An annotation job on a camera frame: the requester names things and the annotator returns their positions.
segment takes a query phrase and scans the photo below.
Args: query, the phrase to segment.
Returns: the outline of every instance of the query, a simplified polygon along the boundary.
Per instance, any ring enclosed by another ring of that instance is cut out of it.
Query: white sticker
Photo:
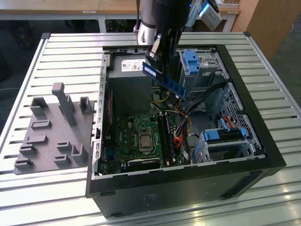
[[[83,13],[96,13],[96,11],[92,11],[92,10],[85,10],[85,11],[83,11]]]
[[[188,153],[186,152],[186,151],[184,151],[184,157],[185,157],[185,159],[189,159],[189,156],[188,156]]]
[[[137,60],[123,60],[121,62],[121,71],[122,72],[137,72],[142,71],[143,62],[145,59],[137,59]]]
[[[151,69],[149,69],[149,68],[146,67],[145,70],[146,70],[148,73],[150,73],[152,76],[156,77],[156,73],[153,72]]]

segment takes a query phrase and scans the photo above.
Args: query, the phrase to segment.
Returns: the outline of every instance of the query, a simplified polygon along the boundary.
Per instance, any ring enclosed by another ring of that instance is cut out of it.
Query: cpu socket
[[[140,130],[138,132],[138,137],[139,137],[139,151],[142,152],[142,154],[149,155],[150,153],[154,152],[151,129]]]

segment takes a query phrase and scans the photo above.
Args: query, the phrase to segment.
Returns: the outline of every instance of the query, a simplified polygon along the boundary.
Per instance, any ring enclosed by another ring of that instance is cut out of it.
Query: power supply label
[[[145,59],[137,59],[137,60],[123,60],[121,62],[121,71],[122,72],[137,72],[142,71],[143,62]]]

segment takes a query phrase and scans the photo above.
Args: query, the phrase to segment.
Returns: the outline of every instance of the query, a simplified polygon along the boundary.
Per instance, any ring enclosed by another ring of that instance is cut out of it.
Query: blue ram module
[[[152,66],[148,65],[147,63],[143,62],[143,73],[147,76],[151,77],[160,85],[164,86],[166,89],[170,90],[174,94],[178,95],[181,98],[185,98],[186,96],[186,89],[183,86],[180,86],[179,83],[175,82],[171,78],[167,77],[166,81],[161,81],[157,79],[157,71]]]

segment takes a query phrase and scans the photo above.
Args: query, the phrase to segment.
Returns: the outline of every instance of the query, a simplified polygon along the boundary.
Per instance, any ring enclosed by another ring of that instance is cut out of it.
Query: aluminum table
[[[73,101],[88,96],[97,108],[102,47],[137,45],[136,37],[129,33],[51,34],[39,43],[0,137],[0,225],[301,223],[301,110],[292,96],[254,40],[243,33],[184,33],[180,44],[226,45],[287,167],[238,198],[107,219],[92,199],[84,197],[87,168],[14,175],[14,162],[32,114],[32,98],[43,96],[47,103],[57,102],[51,87],[63,82]]]

